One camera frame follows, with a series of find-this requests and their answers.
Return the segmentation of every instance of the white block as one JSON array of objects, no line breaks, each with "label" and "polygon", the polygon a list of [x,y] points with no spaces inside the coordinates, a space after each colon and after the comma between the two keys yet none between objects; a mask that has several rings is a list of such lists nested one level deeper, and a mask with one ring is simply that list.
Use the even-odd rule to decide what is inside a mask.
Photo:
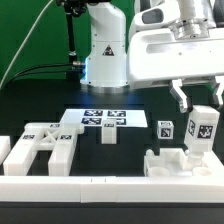
[{"label": "white block", "polygon": [[116,119],[104,120],[101,129],[102,144],[117,144],[117,121]]},{"label": "white block", "polygon": [[184,143],[190,152],[210,152],[213,147],[219,112],[208,106],[194,106],[189,114]]},{"label": "white block", "polygon": [[42,129],[26,130],[3,163],[4,174],[7,176],[26,176],[37,154],[33,147],[43,136]]},{"label": "white block", "polygon": [[158,121],[158,139],[173,139],[174,125],[172,121]]},{"label": "white block", "polygon": [[63,128],[60,132],[51,158],[48,162],[49,176],[69,176],[75,153],[77,135],[84,132],[84,125],[77,128]]},{"label": "white block", "polygon": [[10,137],[9,136],[0,136],[0,164],[3,163],[7,155],[11,150],[10,147]]},{"label": "white block", "polygon": [[81,202],[116,202],[116,177],[92,177],[82,184]]}]

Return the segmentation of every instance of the green wall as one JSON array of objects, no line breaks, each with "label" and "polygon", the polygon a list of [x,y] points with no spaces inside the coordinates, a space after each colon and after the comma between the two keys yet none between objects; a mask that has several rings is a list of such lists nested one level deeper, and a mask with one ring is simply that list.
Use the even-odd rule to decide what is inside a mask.
[{"label": "green wall", "polygon": [[[127,31],[133,18],[134,0],[112,0],[127,18]],[[23,42],[25,36],[48,0],[0,1],[0,79]],[[90,20],[88,13],[74,19],[76,50],[81,58],[90,52]],[[44,14],[8,77],[24,68],[46,63],[68,61],[65,13],[55,3]],[[62,76],[48,75],[48,78]]]}]

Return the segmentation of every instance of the cube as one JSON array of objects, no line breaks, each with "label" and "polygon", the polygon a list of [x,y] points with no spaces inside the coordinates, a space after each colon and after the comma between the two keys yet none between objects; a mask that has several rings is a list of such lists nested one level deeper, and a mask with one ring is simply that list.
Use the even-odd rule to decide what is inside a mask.
[{"label": "cube", "polygon": [[117,120],[107,119],[102,122],[102,144],[117,144]]},{"label": "cube", "polygon": [[213,147],[219,112],[209,106],[194,106],[189,114],[184,144],[190,152],[210,152]]},{"label": "cube", "polygon": [[158,139],[173,139],[174,125],[172,121],[158,121]]}]

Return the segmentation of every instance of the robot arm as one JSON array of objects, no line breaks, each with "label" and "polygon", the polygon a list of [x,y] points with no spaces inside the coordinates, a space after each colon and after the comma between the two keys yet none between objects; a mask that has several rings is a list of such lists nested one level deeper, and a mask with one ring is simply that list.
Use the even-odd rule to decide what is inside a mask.
[{"label": "robot arm", "polygon": [[128,82],[132,88],[170,86],[182,113],[192,105],[182,85],[210,83],[212,105],[223,105],[222,46],[224,29],[216,24],[212,0],[143,0],[151,8],[135,15],[128,51]]}]

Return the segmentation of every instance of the black table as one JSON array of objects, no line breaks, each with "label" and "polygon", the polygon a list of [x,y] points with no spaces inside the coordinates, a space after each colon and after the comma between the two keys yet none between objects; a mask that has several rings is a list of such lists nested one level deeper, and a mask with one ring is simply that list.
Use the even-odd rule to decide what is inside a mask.
[{"label": "black table", "polygon": [[[211,92],[205,86],[185,87],[194,105],[208,105]],[[66,80],[20,80],[0,93],[0,135],[16,143],[29,122],[59,122],[68,108],[144,110],[148,128],[118,128],[118,144],[102,145],[101,129],[85,128],[78,138],[71,176],[143,176],[147,149],[182,147],[188,114],[168,87],[142,89],[116,95],[80,90]],[[158,120],[174,123],[174,139],[158,140]],[[223,110],[213,150],[224,159]],[[50,152],[39,152],[28,175],[48,175]],[[0,223],[223,223],[223,204],[155,203],[0,203]]]}]

